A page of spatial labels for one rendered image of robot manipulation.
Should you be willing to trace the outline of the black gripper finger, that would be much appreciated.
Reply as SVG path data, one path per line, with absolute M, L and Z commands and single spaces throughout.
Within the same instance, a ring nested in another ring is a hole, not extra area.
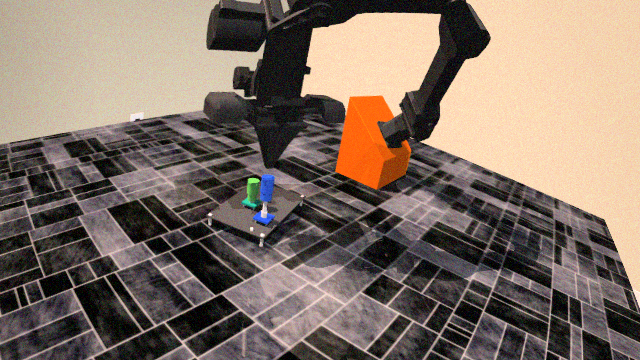
M 283 118 L 281 119 L 280 117 L 278 117 L 276 114 L 274 115 L 274 122 L 279 124 L 280 127 L 274 157 L 270 169 L 274 167 L 274 164 L 279 159 L 288 144 L 292 141 L 292 139 L 296 137 L 302 129 L 307 129 L 308 127 L 308 124 L 306 124 L 305 122 L 287 122 Z
M 256 124 L 251 118 L 249 119 L 247 117 L 247 114 L 244 120 L 251 123 L 254 127 L 259 139 L 258 143 L 262 154 L 264 166 L 267 169 L 270 169 L 274 157 L 280 125 L 276 122 L 270 124 Z

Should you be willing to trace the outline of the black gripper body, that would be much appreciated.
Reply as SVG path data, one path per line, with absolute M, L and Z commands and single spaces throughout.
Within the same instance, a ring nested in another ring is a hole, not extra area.
M 276 114 L 287 122 L 303 122 L 304 113 L 322 114 L 327 123 L 344 123 L 343 102 L 327 95 L 302 97 L 305 75 L 311 75 L 307 58 L 263 53 L 256 99 L 244 99 L 235 92 L 209 92 L 203 113 L 215 124 L 239 124 L 246 117 L 256 124 L 274 122 Z M 273 106 L 273 107 L 264 107 Z

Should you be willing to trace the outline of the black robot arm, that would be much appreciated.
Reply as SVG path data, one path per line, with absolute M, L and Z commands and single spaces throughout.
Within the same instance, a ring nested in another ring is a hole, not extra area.
M 419 90 L 405 92 L 402 113 L 377 121 L 387 148 L 413 138 L 429 139 L 440 119 L 440 102 L 466 59 L 477 58 L 491 36 L 466 0 L 220 0 L 209 15 L 207 49 L 308 58 L 313 28 L 345 23 L 363 13 L 440 14 L 440 45 Z

